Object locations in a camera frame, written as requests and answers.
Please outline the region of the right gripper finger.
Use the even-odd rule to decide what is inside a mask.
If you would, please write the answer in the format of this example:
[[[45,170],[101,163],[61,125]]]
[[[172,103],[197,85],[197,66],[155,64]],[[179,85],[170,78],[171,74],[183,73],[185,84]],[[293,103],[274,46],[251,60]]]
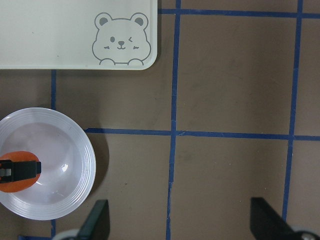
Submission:
[[[250,231],[256,240],[299,240],[294,231],[262,197],[250,199]]]
[[[107,240],[110,235],[110,213],[107,199],[97,200],[81,226],[78,240]]]

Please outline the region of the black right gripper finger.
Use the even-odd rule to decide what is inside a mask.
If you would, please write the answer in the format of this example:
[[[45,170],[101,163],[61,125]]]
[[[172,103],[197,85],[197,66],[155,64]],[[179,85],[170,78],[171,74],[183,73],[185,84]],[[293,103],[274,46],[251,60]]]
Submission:
[[[14,183],[25,180],[36,180],[42,172],[40,161],[12,161],[9,159],[0,161],[0,183]]]

